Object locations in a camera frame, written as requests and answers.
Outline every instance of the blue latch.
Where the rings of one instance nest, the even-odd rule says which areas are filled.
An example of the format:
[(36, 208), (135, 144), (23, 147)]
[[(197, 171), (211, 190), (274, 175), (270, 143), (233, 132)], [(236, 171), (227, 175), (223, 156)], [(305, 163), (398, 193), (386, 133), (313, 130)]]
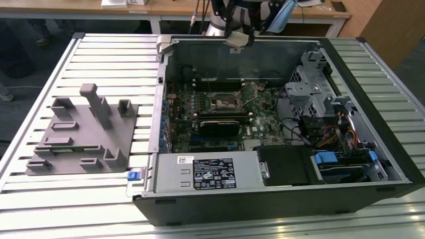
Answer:
[(140, 181), (141, 180), (141, 172), (128, 172), (127, 181)]
[(314, 154), (316, 163), (337, 163), (338, 159), (334, 152), (318, 152)]
[(378, 156), (377, 156), (377, 153), (374, 153), (374, 151), (369, 151), (369, 156), (370, 156), (373, 162), (376, 162), (378, 160)]

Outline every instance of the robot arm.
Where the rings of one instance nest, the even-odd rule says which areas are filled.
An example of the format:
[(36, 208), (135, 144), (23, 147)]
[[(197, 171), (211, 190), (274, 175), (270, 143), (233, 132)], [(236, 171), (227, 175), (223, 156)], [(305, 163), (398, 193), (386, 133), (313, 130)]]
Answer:
[[(261, 31), (281, 32), (297, 0), (212, 0), (211, 25), (233, 47), (251, 46)], [(244, 34), (236, 29), (245, 28)]]

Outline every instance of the power supply label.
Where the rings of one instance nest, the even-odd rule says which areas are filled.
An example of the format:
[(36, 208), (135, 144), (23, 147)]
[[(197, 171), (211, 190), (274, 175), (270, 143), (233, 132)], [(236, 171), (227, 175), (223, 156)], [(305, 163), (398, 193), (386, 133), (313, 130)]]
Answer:
[(233, 159), (195, 159), (193, 188), (196, 190), (236, 188)]

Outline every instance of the floor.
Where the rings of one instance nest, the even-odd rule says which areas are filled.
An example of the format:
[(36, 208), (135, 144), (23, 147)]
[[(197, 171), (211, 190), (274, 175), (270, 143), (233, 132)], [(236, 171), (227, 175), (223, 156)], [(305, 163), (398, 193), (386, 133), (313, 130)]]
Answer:
[[(7, 22), (21, 41), (29, 57), (36, 63), (37, 71), (31, 76), (20, 79), (9, 79), (4, 73), (0, 72), (0, 80), (7, 87), (43, 87), (71, 40), (71, 36), (57, 28), (53, 20), (48, 20), (47, 25), (52, 33), (52, 41), (47, 47), (37, 47), (35, 44), (33, 31), (25, 20), (8, 19)], [(135, 31), (140, 33), (140, 31), (147, 30), (145, 27), (137, 29), (137, 21), (127, 20), (79, 20), (76, 26), (79, 31), (91, 33), (133, 33)], [(164, 34), (181, 34), (188, 31), (189, 24), (188, 22), (161, 22), (161, 28)], [(425, 41), (420, 43), (396, 70), (396, 74), (422, 104), (425, 104), (425, 94), (421, 94), (425, 87), (422, 80), (425, 79), (424, 55)], [(0, 101), (0, 140), (13, 139), (41, 88), (12, 88), (9, 90), (15, 94), (13, 102), (5, 103)], [(4, 154), (5, 149), (7, 144), (0, 143), (0, 156)]]

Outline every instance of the slotted metal surface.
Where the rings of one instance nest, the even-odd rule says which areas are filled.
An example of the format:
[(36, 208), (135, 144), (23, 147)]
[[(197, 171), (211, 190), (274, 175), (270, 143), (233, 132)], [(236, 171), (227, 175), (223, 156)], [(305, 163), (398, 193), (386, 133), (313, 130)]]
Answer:
[[(23, 138), (13, 140), (16, 150), (9, 152), (11, 162), (0, 180), (0, 238), (425, 237), (425, 227), (421, 225), (425, 220), (425, 190), (400, 199), (382, 200), (354, 214), (157, 228), (149, 225), (131, 203), (127, 173), (25, 176), (28, 157), (53, 115), (47, 106), (59, 95), (69, 96), (75, 104), (87, 104), (85, 99), (77, 96), (81, 83), (96, 83), (100, 95), (107, 96), (111, 104), (127, 98), (139, 105), (129, 166), (147, 165), (155, 93), (151, 88), (156, 84), (157, 67), (155, 42), (156, 36), (148, 35), (87, 34), (83, 40), (71, 44), (57, 72), (53, 72), (47, 83), (41, 104), (39, 107), (37, 102), (35, 104), (36, 114), (29, 117), (33, 119), (27, 119), (20, 129)], [(332, 43), (417, 166), (425, 172), (424, 112), (414, 104), (410, 93), (385, 73), (364, 45), (353, 39), (332, 40)], [(103, 62), (117, 65), (104, 69)], [(334, 80), (344, 92), (340, 79), (334, 77)]]

